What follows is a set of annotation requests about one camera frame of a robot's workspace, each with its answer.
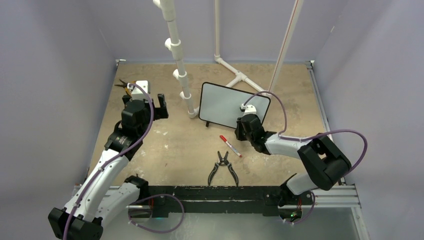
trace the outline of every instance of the vertical pipe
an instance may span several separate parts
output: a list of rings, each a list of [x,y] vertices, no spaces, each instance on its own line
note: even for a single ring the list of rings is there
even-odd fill
[[[183,96],[181,97],[183,97],[187,103],[188,113],[190,117],[194,118],[197,113],[193,107],[193,99],[191,98],[192,95],[190,94],[189,89],[189,79],[187,77],[186,68],[184,66],[183,50],[181,46],[181,40],[178,36],[177,23],[175,21],[176,13],[174,0],[160,0],[159,3],[160,8],[162,9],[163,18],[165,19],[168,25],[169,36],[171,40],[170,50],[172,51],[172,56],[175,60],[178,69],[177,79],[179,80],[179,83],[182,87]]]
[[[281,50],[277,62],[275,64],[274,73],[272,74],[271,83],[269,84],[268,91],[273,92],[277,84],[281,67],[283,66],[284,58],[286,57],[287,49],[289,49],[290,41],[292,40],[293,32],[295,31],[296,23],[299,19],[299,14],[302,9],[304,0],[295,0],[293,10],[291,11],[290,21],[288,22],[287,29],[285,30],[284,40],[282,41]]]
[[[220,0],[215,0],[214,20],[215,20],[215,60],[221,56],[220,54]]]

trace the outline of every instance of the red marker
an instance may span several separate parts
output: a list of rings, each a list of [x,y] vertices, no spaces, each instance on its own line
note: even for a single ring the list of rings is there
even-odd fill
[[[235,154],[237,154],[239,158],[242,157],[242,155],[227,141],[227,139],[223,135],[220,135],[219,137],[228,145],[230,149],[235,152]]]

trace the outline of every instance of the small whiteboard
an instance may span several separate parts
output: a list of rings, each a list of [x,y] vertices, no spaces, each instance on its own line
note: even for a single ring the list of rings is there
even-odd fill
[[[237,118],[243,117],[240,106],[254,93],[204,82],[201,86],[199,118],[203,121],[223,125],[235,129]],[[260,122],[264,122],[270,106],[270,98],[262,95],[254,96],[248,105],[256,108]]]

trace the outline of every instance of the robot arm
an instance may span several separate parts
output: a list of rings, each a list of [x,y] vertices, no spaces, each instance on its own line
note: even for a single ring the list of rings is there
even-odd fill
[[[351,169],[351,163],[328,136],[310,141],[281,139],[276,132],[265,131],[251,105],[237,119],[236,138],[249,141],[254,149],[267,155],[285,155],[300,159],[307,173],[296,174],[281,186],[290,195],[312,189],[330,190]]]
[[[148,81],[137,81],[136,84],[141,86],[146,93],[150,93]],[[130,176],[119,188],[119,191],[103,200],[113,180],[131,161],[143,141],[140,141],[123,156],[107,162],[137,143],[147,130],[151,114],[153,114],[154,120],[168,118],[164,95],[158,94],[157,97],[160,106],[154,107],[153,105],[153,113],[146,101],[146,96],[138,88],[132,91],[131,96],[124,95],[122,97],[125,108],[121,113],[121,121],[116,123],[113,133],[108,137],[97,165],[70,201],[62,209],[53,208],[48,215],[48,220],[57,238],[63,238],[66,221],[69,215],[72,215],[68,240],[98,240],[103,233],[103,228],[122,209],[147,197],[145,194],[148,193],[146,190],[148,182],[136,176]],[[80,195],[83,195],[83,198],[76,205]]]

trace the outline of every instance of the cable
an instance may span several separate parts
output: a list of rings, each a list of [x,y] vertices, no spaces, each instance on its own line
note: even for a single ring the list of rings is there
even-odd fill
[[[351,129],[333,130],[333,131],[328,131],[328,132],[320,133],[320,134],[317,134],[315,136],[310,136],[310,137],[306,137],[306,138],[296,138],[296,137],[280,136],[280,134],[282,134],[282,133],[283,133],[283,131],[280,131],[278,133],[278,136],[279,136],[280,139],[289,140],[289,141],[298,141],[298,142],[306,142],[306,141],[317,139],[317,138],[320,138],[320,137],[323,137],[323,136],[327,136],[327,135],[330,135],[330,134],[338,134],[338,133],[353,133],[353,134],[356,134],[356,135],[360,136],[362,138],[362,140],[363,140],[363,150],[362,150],[362,153],[360,154],[358,160],[355,162],[355,164],[352,166],[352,168],[350,168],[350,170],[345,174],[345,176],[347,174],[349,174],[350,172],[352,172],[362,162],[362,159],[364,159],[365,153],[367,152],[367,149],[368,149],[368,141],[365,138],[365,136],[362,133],[360,133],[360,132],[358,132],[356,130],[351,130]]]
[[[282,112],[284,113],[284,129],[280,132],[280,133],[284,133],[287,130],[287,114],[286,114],[286,109],[284,108],[283,102],[281,101],[281,99],[273,92],[270,91],[258,91],[257,93],[253,94],[252,96],[250,96],[245,102],[244,102],[244,106],[246,106],[246,104],[248,104],[248,102],[254,97],[257,96],[259,94],[271,94],[272,96],[274,96],[279,104],[281,105],[282,108]]]
[[[138,223],[136,223],[135,221],[133,221],[132,219],[131,219],[131,216],[130,216],[130,213],[128,212],[128,219],[129,219],[129,222],[128,222],[128,224],[133,224],[134,226],[136,226],[136,227],[139,227],[139,228],[141,228],[141,229],[144,229],[144,230],[146,230],[146,231],[149,231],[149,232],[151,232],[151,233],[155,233],[155,234],[167,234],[167,233],[170,233],[170,232],[172,232],[172,231],[174,231],[174,230],[176,230],[182,223],[183,223],[183,220],[184,220],[184,215],[185,215],[185,213],[184,213],[184,206],[183,206],[183,203],[177,198],[177,197],[175,197],[175,196],[173,196],[173,195],[171,195],[171,194],[165,194],[165,193],[163,193],[163,194],[157,194],[157,195],[153,195],[153,196],[149,196],[149,197],[146,197],[146,198],[143,198],[143,199],[140,199],[140,200],[138,200],[138,201],[135,201],[135,202],[133,202],[133,203],[131,203],[131,204],[138,204],[138,203],[142,203],[142,202],[144,202],[144,201],[146,201],[146,200],[149,200],[149,199],[154,199],[154,198],[157,198],[157,197],[160,197],[160,196],[166,196],[166,197],[171,197],[171,198],[173,198],[173,199],[175,199],[177,202],[178,202],[178,204],[179,204],[179,206],[181,207],[181,219],[179,220],[179,222],[178,222],[178,224],[176,225],[176,226],[174,226],[173,228],[171,228],[171,229],[169,229],[169,230],[154,230],[154,229],[151,229],[151,228],[148,228],[148,227],[145,227],[145,226],[142,226],[142,225],[139,225]]]
[[[299,197],[299,206],[298,208],[300,209],[300,211],[302,211],[302,198]]]
[[[302,141],[309,141],[309,140],[317,139],[317,138],[320,138],[320,137],[323,137],[323,136],[327,136],[327,135],[331,135],[331,134],[353,133],[353,134],[356,134],[356,135],[358,135],[358,136],[360,136],[362,138],[362,140],[363,140],[363,150],[362,150],[362,153],[360,154],[358,160],[355,162],[355,164],[352,166],[352,168],[350,168],[350,170],[344,176],[346,176],[347,174],[349,174],[350,172],[352,172],[362,162],[362,160],[364,159],[365,153],[367,152],[367,149],[368,149],[368,141],[367,141],[367,138],[365,138],[365,136],[362,133],[360,133],[360,132],[358,132],[356,130],[339,129],[339,130],[333,130],[333,131],[328,131],[328,132],[320,133],[320,134],[317,134],[315,136],[310,136],[310,137],[306,137],[306,138],[296,138],[296,137],[281,136],[281,134],[283,134],[287,130],[287,114],[286,114],[286,109],[284,108],[283,102],[281,101],[281,99],[275,93],[272,93],[270,91],[259,91],[259,92],[255,93],[255,94],[253,94],[252,96],[250,96],[244,102],[243,105],[246,106],[246,104],[254,96],[259,95],[259,94],[263,94],[263,93],[271,94],[272,96],[274,96],[278,100],[279,104],[281,105],[282,111],[284,113],[284,129],[278,133],[278,137],[280,139],[289,140],[289,141],[302,142]],[[292,222],[291,224],[293,224],[293,225],[299,224],[299,223],[303,222],[304,220],[306,220],[311,215],[312,210],[314,209],[314,206],[315,206],[315,194],[313,192],[310,192],[310,193],[313,196],[313,201],[312,201],[312,206],[311,206],[309,212],[306,214],[305,217],[302,217],[302,219],[300,219],[299,221]]]
[[[310,192],[310,195],[313,197],[312,198],[312,205],[310,206],[310,209],[309,209],[309,211],[306,213],[306,215],[304,216],[304,217],[302,217],[299,221],[295,221],[295,222],[290,222],[289,224],[292,224],[292,225],[296,225],[296,224],[300,224],[301,222],[303,222],[303,221],[305,221],[306,219],[308,219],[309,218],[309,216],[311,215],[311,213],[312,213],[312,210],[314,210],[314,207],[315,207],[315,202],[316,202],[316,200],[315,200],[315,194],[313,193],[313,192]]]
[[[138,145],[139,143],[141,143],[143,141],[143,139],[147,136],[147,134],[149,133],[150,129],[152,128],[152,124],[153,124],[153,117],[154,117],[154,107],[153,107],[153,102],[152,99],[150,98],[150,96],[137,84],[135,83],[129,83],[129,86],[134,86],[136,88],[138,88],[146,97],[147,97],[147,101],[148,101],[148,105],[150,107],[150,122],[148,123],[147,129],[144,132],[144,134],[136,141],[134,142],[133,145],[129,146],[127,149],[121,151],[120,153],[118,153],[116,156],[112,157],[111,159],[107,160],[102,166],[101,168],[104,169],[107,165],[109,165],[111,162],[113,162],[114,160],[116,160],[119,157],[122,157],[124,154],[126,154],[127,152],[131,151],[131,149],[133,149],[136,145]],[[79,197],[76,199],[76,202],[74,204],[74,207],[72,208],[72,210],[70,211],[70,214],[66,220],[66,224],[65,224],[65,229],[63,231],[63,240],[67,240],[68,239],[68,231],[69,231],[69,225],[71,223],[71,219],[72,216],[74,216],[75,212],[77,211],[77,206],[81,203],[81,201],[83,200],[84,195],[86,194],[87,190],[90,188],[90,186],[93,184],[93,182],[96,180],[96,178],[99,176],[99,174],[101,173],[100,170],[97,170],[95,172],[95,174],[92,176],[92,178],[88,181],[87,185],[84,187],[84,189],[81,191],[81,193],[79,194]]]

